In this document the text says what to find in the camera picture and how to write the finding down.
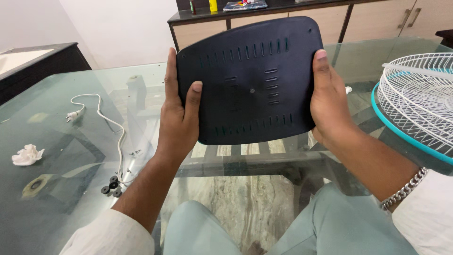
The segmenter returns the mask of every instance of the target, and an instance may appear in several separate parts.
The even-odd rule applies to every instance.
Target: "white power cord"
[[[124,134],[126,133],[126,131],[124,130],[124,127],[121,126],[120,124],[118,124],[118,123],[114,122],[113,120],[107,118],[106,116],[102,115],[102,113],[101,113],[101,96],[99,94],[83,94],[83,95],[78,95],[78,96],[75,96],[75,97],[71,98],[71,103],[82,105],[82,109],[80,109],[80,110],[78,110],[76,112],[68,113],[67,117],[66,117],[66,119],[68,119],[68,121],[66,121],[66,122],[70,122],[71,120],[74,121],[74,120],[76,120],[78,117],[80,117],[82,115],[82,110],[85,108],[85,105],[83,103],[75,103],[75,102],[72,101],[74,98],[78,98],[78,97],[82,97],[82,96],[98,96],[99,97],[99,103],[97,104],[97,114],[99,114],[99,116],[103,117],[107,121],[110,121],[111,123],[119,126],[123,130],[123,133],[121,134],[121,137],[118,140],[118,154],[120,155],[120,165],[118,166],[117,177],[118,177],[118,181],[121,182],[121,183],[126,184],[126,183],[129,183],[129,182],[132,182],[135,179],[135,177],[132,178],[129,181],[124,181],[122,179],[123,171],[121,169],[121,165],[123,163],[123,154],[121,153],[120,144],[121,144],[121,141],[123,140],[123,137],[124,137]]]

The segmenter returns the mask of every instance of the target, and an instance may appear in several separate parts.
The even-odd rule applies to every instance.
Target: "white wire fan grille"
[[[453,53],[419,54],[390,62],[377,96],[399,129],[453,157]]]

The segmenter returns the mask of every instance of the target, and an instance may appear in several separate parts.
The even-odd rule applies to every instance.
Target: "white sleeve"
[[[453,177],[430,170],[392,219],[420,255],[453,254]]]
[[[154,254],[154,240],[136,220],[109,209],[78,229],[60,255]]]

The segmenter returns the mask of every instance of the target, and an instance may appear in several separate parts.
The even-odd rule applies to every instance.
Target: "black countertop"
[[[28,51],[37,51],[37,50],[44,50],[44,49],[53,49],[37,58],[34,58],[20,66],[16,66],[15,68],[5,72],[5,73],[2,73],[0,74],[0,80],[20,71],[20,70],[23,70],[31,65],[33,65],[34,63],[36,62],[39,62],[45,58],[47,58],[48,56],[51,56],[51,55],[54,55],[68,47],[71,47],[72,45],[77,45],[79,43],[65,43],[65,44],[51,44],[51,45],[44,45],[44,46],[34,46],[34,47],[25,47],[25,48],[17,48],[17,49],[10,49],[10,50],[7,50],[5,52],[2,52],[0,53],[0,55],[2,54],[10,54],[10,53],[19,53],[19,52],[28,52]]]
[[[293,11],[303,9],[311,5],[348,5],[355,3],[374,2],[380,0],[309,0],[302,3],[296,3],[294,0],[266,0],[268,7],[256,10],[223,12],[224,5],[217,5],[219,11],[211,12],[208,7],[196,8],[197,14],[192,15],[191,10],[180,10],[173,15],[167,22],[175,23],[196,23],[197,20],[223,20],[226,18],[236,18],[238,16],[250,16],[256,13],[277,13],[282,10]]]

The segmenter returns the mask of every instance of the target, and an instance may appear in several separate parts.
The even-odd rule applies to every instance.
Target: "yellow bottle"
[[[217,11],[217,1],[209,0],[209,8],[211,9],[211,12]]]

